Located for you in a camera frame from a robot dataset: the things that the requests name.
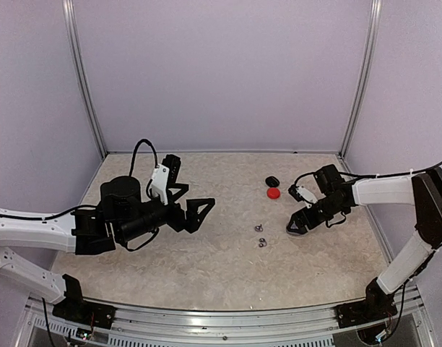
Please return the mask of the aluminium corner post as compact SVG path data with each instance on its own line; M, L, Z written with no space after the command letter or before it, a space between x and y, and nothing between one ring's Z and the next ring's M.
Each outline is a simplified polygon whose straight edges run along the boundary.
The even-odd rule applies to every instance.
M79 93L82 98L95 147L97 148L100 159L104 160L108 155L108 149L105 144L103 132L100 128L99 120L92 100L90 86L87 80L85 64L82 58L79 32L77 29L74 2L72 0L63 0L62 8L64 13L67 37L69 40L69 47L74 65L74 72L77 77Z
M370 17L368 22L368 31L365 39L365 46L363 51L363 61L360 68L359 77L357 80L357 87L355 97L352 102L350 117L347 123L346 131L342 140L342 145L339 151L340 157L345 159L350 150L352 139L355 135L356 126L360 116L360 110L363 105L365 91L371 73L371 65L373 55L376 49L376 40L378 35L378 27L381 18L381 0L372 0L370 8Z

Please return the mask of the red round case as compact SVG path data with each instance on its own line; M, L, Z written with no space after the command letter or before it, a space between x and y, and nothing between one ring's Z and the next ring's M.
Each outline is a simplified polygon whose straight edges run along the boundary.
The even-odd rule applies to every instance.
M276 200L279 199L281 196L281 192L278 188L276 187L270 187L268 188L268 190L266 191L266 195L269 199L272 200Z

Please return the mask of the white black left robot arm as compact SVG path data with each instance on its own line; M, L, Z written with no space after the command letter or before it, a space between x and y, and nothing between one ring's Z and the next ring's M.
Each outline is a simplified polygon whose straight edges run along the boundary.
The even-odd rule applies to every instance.
M91 306L83 299L79 281L35 265L16 254L14 248L93 256L111 252L117 246L127 248L130 241L144 234L155 238L161 226L192 234L215 206L215 199L187 200L182 208L176 200L189 187L175 187L178 193L171 194L167 202L157 197L144 202L139 181L132 176L119 176L101 185L96 206L80 205L49 216L12 215L0 209L0 278L23 285L51 304L61 304L77 322L86 320Z

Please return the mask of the left aluminium corner post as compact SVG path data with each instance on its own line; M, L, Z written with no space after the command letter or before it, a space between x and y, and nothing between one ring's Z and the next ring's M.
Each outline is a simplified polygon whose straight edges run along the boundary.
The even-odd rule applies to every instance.
M69 47L74 65L74 72L77 77L79 93L82 98L95 147L97 148L100 159L104 160L108 155L108 149L105 144L103 132L100 128L99 120L92 100L90 86L87 80L85 64L82 58L79 32L77 29L74 2L72 0L63 0L62 8L64 13L67 37L69 40Z

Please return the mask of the black earbud charging case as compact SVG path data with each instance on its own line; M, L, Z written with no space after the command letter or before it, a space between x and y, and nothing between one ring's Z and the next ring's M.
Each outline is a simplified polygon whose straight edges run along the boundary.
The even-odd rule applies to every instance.
M280 181L275 176L268 176L265 178L265 184L268 187L277 188L280 185Z

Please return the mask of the right aluminium corner post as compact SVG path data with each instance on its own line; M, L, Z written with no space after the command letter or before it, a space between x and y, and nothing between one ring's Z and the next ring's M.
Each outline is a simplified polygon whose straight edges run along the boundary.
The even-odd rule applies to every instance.
M360 110L363 105L365 91L371 73L371 65L373 55L376 49L376 40L378 35L378 27L381 18L381 0L372 0L370 8L370 17L368 22L368 31L365 39L365 46L363 51L363 61L360 68L359 77L357 80L357 87L355 97L352 102L350 117L347 123L346 131L342 140L342 145L339 151L340 157L345 159L350 150L352 139L355 135L356 126L360 116Z

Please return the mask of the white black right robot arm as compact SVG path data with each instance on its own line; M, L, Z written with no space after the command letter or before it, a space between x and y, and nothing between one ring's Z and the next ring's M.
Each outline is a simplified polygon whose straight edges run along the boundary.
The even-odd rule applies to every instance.
M336 215L346 217L354 207L369 205L411 205L415 209L415 230L389 266L366 287L359 306L364 320L374 321L391 306L397 290L418 275L442 247L442 168L387 175L343 173L333 164L311 173L321 199L294 183L289 194L305 206L292 214L286 231L304 235L324 224L331 228Z

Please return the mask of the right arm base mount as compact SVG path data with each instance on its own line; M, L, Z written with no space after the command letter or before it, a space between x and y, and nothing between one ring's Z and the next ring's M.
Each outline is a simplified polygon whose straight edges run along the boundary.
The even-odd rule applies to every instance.
M334 308L340 329L371 323L357 330L357 336L367 346L382 346L399 326L404 308L405 285L402 285L401 306L397 309L394 293L386 293L374 278L365 288L365 298L339 304Z

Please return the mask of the front aluminium rail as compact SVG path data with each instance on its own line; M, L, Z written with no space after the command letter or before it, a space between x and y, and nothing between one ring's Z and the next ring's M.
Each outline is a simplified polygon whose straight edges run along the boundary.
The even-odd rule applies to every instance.
M119 304L86 298L97 304L116 308L110 329L94 327L93 340L79 340L85 346L330 346L338 333L362 330L369 325L340 328L336 306L344 302L308 307L246 311L190 311ZM12 346L29 346L35 328L46 331L40 299L29 297ZM78 328L88 328L48 314L51 334L78 340ZM401 329L411 322L412 329ZM407 287L404 294L402 321L394 337L413 334L413 346L438 346L428 314L417 287Z

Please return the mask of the grey oval charging case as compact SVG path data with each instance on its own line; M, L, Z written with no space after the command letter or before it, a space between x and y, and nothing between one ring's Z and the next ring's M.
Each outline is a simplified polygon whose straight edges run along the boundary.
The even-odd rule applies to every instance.
M286 232L292 236L300 236L301 232L299 229L287 229Z

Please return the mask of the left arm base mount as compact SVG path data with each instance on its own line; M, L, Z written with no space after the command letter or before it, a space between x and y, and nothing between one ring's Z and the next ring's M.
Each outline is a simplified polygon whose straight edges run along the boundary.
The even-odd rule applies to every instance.
M82 295L80 282L67 274L63 299L53 305L53 316L90 327L111 329L116 308L107 304L87 301Z

